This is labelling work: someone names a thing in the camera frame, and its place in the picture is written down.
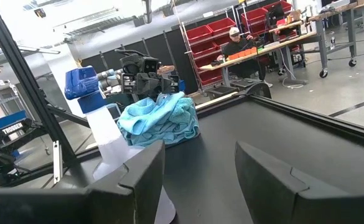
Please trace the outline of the blue microfiber towel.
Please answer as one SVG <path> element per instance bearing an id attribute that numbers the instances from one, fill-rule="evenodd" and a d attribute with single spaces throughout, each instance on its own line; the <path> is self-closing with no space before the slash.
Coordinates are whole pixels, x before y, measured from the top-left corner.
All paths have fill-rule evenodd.
<path id="1" fill-rule="evenodd" d="M 117 125 L 123 131 L 134 135 L 140 135 L 152 128 L 158 122 L 168 118 L 175 109 L 178 101 L 185 93 L 158 95 L 156 100 L 145 98 L 127 106 L 118 119 Z"/>
<path id="2" fill-rule="evenodd" d="M 192 124 L 166 122 L 155 125 L 140 135 L 127 132 L 123 128 L 120 128 L 120 130 L 129 145 L 143 147 L 157 140 L 163 140 L 165 145 L 178 144 L 184 140 L 195 138 L 200 133 L 199 125 L 195 121 Z"/>

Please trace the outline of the white frame bracket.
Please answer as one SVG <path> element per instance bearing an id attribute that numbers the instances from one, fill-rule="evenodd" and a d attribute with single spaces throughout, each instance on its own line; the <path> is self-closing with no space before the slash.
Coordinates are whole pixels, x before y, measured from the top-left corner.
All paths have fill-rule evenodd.
<path id="1" fill-rule="evenodd" d="M 62 146 L 59 141 L 53 142 L 53 168 L 54 184 L 57 184 L 63 177 Z"/>

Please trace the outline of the spray bottle with blue cap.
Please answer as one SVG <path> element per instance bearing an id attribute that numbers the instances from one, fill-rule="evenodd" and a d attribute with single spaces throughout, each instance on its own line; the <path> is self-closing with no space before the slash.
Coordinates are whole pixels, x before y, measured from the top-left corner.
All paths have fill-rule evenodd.
<path id="1" fill-rule="evenodd" d="M 66 96 L 77 100 L 101 155 L 88 186 L 93 222 L 101 224 L 171 224 L 174 204 L 163 186 L 165 144 L 130 146 L 101 93 Z"/>

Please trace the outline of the clear plastic basket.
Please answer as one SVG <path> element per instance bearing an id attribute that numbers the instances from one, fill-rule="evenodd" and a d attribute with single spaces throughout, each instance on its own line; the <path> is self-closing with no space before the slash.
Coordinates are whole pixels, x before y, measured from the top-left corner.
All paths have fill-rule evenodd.
<path id="1" fill-rule="evenodd" d="M 117 105 L 117 104 L 115 104 L 115 103 L 112 103 L 112 104 L 109 104 L 109 105 L 107 106 L 107 108 L 109 109 L 110 114 L 112 115 L 112 117 L 114 118 L 114 120 L 116 121 L 116 124 L 117 124 L 118 119 L 119 119 L 119 117 L 120 117 L 120 116 L 121 116 L 121 114 L 122 114 L 122 112 L 119 112 L 118 105 Z M 164 124 L 164 123 L 166 123 L 166 122 L 170 122 L 170 121 L 168 121 L 168 118 L 166 118 L 166 119 L 165 119 L 165 120 L 163 120 L 162 122 L 158 122 L 158 123 L 157 123 L 157 124 L 155 124 L 155 125 Z"/>

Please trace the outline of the light wooden table board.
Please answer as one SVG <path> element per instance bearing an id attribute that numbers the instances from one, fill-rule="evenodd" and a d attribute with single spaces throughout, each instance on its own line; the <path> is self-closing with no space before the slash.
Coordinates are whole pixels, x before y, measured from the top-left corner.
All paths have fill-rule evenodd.
<path id="1" fill-rule="evenodd" d="M 203 111 L 209 108 L 213 108 L 215 106 L 224 105 L 227 103 L 231 103 L 232 101 L 236 101 L 240 98 L 246 97 L 247 94 L 244 94 L 243 92 L 232 92 L 230 94 L 227 94 L 225 96 L 221 96 L 219 98 L 216 98 L 214 100 L 208 101 L 206 103 L 202 103 L 195 107 L 196 111 Z"/>

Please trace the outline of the wooden workbench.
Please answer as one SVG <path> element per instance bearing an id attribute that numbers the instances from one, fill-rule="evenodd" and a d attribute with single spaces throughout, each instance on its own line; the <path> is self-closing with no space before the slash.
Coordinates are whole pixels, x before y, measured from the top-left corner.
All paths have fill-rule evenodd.
<path id="1" fill-rule="evenodd" d="M 298 45 L 301 40 L 308 39 L 309 37 L 313 37 L 315 35 L 316 35 L 315 32 L 310 32 L 310 33 L 307 33 L 307 34 L 303 34 L 303 35 L 295 37 L 295 38 L 293 38 L 291 40 L 285 41 L 283 43 L 278 43 L 278 44 L 272 45 L 271 47 L 263 48 L 262 51 L 260 51 L 260 52 L 258 52 L 258 51 L 253 52 L 252 51 L 252 54 L 244 55 L 243 57 L 237 57 L 237 58 L 235 58 L 233 60 L 227 59 L 225 62 L 223 62 L 223 63 L 221 63 L 219 65 L 216 65 L 216 66 L 212 66 L 210 64 L 209 65 L 204 65 L 204 66 L 200 67 L 200 69 L 203 70 L 204 72 L 205 71 L 213 71 L 213 70 L 221 69 L 222 70 L 222 78 L 223 78 L 222 83 L 225 86 L 230 86 L 230 80 L 228 78 L 228 68 L 230 66 L 233 66 L 233 65 L 235 65 L 237 63 L 241 63 L 241 62 L 244 62 L 244 61 L 247 61 L 247 60 L 250 60 L 250 59 L 257 58 L 259 56 L 262 56 L 264 54 L 268 54 L 270 52 L 285 49 L 285 48 L 287 48 L 287 51 L 289 52 L 289 46 L 290 45 Z"/>

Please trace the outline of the teal fluffy microfiber towel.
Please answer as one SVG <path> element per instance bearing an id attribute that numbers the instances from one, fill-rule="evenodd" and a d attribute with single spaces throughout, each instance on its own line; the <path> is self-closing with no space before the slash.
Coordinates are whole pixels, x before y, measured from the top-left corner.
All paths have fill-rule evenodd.
<path id="1" fill-rule="evenodd" d="M 199 134 L 198 118 L 194 101 L 191 98 L 182 97 L 179 99 L 168 121 L 174 125 L 172 129 L 174 144 L 182 140 L 192 139 Z"/>

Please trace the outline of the blue storage bin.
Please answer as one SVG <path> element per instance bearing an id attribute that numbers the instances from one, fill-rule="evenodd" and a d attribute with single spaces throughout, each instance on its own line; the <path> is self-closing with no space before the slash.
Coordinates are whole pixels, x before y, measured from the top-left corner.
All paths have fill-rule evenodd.
<path id="1" fill-rule="evenodd" d="M 17 121 L 24 118 L 27 118 L 26 112 L 24 110 L 2 117 L 0 118 L 0 129 L 9 126 L 12 123 L 16 123 Z"/>

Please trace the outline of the row of orange small bins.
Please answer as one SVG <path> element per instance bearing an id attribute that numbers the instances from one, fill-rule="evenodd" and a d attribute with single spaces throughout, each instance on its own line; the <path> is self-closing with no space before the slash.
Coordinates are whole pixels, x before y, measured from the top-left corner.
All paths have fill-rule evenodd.
<path id="1" fill-rule="evenodd" d="M 236 54 L 232 54 L 228 57 L 228 60 L 236 60 L 238 58 L 242 58 L 245 56 L 250 56 L 250 55 L 254 55 L 257 53 L 257 48 L 256 47 L 252 47 L 250 49 L 246 49 L 246 50 L 242 50 L 241 52 L 238 52 Z"/>

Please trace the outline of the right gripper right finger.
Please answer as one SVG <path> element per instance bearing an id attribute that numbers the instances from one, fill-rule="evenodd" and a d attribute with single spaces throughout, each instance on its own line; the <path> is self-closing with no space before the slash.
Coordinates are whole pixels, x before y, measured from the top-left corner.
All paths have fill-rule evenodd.
<path id="1" fill-rule="evenodd" d="M 364 194 L 339 189 L 241 141 L 235 167 L 254 224 L 364 224 Z"/>

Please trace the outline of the red storage bin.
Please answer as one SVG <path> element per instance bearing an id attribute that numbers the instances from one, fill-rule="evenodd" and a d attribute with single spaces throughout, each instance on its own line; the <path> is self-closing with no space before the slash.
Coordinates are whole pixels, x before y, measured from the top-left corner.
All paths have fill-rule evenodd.
<path id="1" fill-rule="evenodd" d="M 225 32 L 229 32 L 231 27 L 236 26 L 236 22 L 229 17 L 217 20 L 215 22 L 211 22 L 207 24 L 210 30 L 213 32 L 213 35 L 222 34 Z"/>
<path id="2" fill-rule="evenodd" d="M 263 6 L 268 12 L 289 12 L 292 9 L 292 4 L 285 0 L 276 1 L 274 3 Z"/>
<path id="3" fill-rule="evenodd" d="M 190 44 L 207 39 L 213 35 L 213 31 L 207 25 L 199 26 L 187 31 L 187 39 Z"/>
<path id="4" fill-rule="evenodd" d="M 198 77 L 202 87 L 212 85 L 223 80 L 221 69 L 201 71 Z"/>
<path id="5" fill-rule="evenodd" d="M 268 13 L 268 10 L 260 7 L 257 9 L 253 9 L 251 11 L 247 11 L 242 13 L 241 21 L 248 25 L 255 25 L 259 24 L 260 22 L 264 22 L 266 18 L 266 14 Z"/>
<path id="6" fill-rule="evenodd" d="M 193 58 L 212 53 L 218 49 L 218 45 L 214 42 L 205 42 L 191 47 Z"/>

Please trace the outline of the person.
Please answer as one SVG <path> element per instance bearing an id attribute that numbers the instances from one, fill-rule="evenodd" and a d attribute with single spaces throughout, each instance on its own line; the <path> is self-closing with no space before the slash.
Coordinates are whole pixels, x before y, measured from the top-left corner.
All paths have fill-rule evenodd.
<path id="1" fill-rule="evenodd" d="M 242 37 L 237 27 L 230 28 L 229 37 L 229 43 L 224 46 L 217 60 L 226 59 L 231 55 L 251 49 L 255 45 L 254 37 L 252 35 L 247 35 L 246 38 Z M 229 67 L 228 71 L 240 78 L 250 78 L 252 74 L 258 72 L 259 79 L 265 81 L 266 65 L 258 60 L 251 59 Z"/>

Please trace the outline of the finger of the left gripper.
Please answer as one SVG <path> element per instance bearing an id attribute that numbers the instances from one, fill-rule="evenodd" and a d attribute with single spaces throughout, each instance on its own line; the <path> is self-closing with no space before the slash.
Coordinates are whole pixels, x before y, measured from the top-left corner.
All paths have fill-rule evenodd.
<path id="1" fill-rule="evenodd" d="M 178 93 L 178 92 L 179 92 L 179 76 L 163 75 L 162 93 Z"/>
<path id="2" fill-rule="evenodd" d="M 121 77 L 121 89 L 123 93 L 135 93 L 136 81 L 135 76 L 130 73 L 124 73 Z"/>

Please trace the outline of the black arched corner guide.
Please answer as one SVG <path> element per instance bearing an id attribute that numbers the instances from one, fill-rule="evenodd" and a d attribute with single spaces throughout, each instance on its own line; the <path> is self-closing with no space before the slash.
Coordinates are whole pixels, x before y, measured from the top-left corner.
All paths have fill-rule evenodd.
<path id="1" fill-rule="evenodd" d="M 258 82 L 251 85 L 249 88 L 246 89 L 247 95 L 256 95 L 256 96 L 263 96 L 265 98 L 271 99 L 271 92 L 267 84 L 264 82 Z"/>

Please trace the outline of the grey workbench with casters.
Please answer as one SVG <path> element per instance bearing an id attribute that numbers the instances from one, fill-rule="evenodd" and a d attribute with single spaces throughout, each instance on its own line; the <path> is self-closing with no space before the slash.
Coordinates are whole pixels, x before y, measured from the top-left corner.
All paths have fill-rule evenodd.
<path id="1" fill-rule="evenodd" d="M 316 27 L 316 35 L 315 39 L 318 41 L 319 50 L 314 51 L 314 53 L 320 53 L 320 61 L 322 64 L 322 70 L 319 73 L 320 78 L 325 78 L 328 75 L 328 54 L 332 54 L 339 50 L 349 48 L 350 50 L 350 61 L 349 66 L 354 67 L 357 64 L 357 41 L 355 37 L 355 28 L 354 24 L 354 15 L 353 12 L 355 9 L 362 9 L 362 16 L 364 17 L 364 0 L 349 0 L 348 4 L 341 5 L 339 7 L 333 7 L 328 5 L 326 9 L 320 12 L 316 16 L 311 16 L 306 19 L 307 22 L 315 22 Z M 340 14 L 342 12 L 346 12 L 347 18 L 347 31 L 348 31 L 348 42 L 343 45 L 339 45 L 337 47 L 327 47 L 325 31 L 323 26 L 323 20 L 333 16 L 335 14 Z"/>

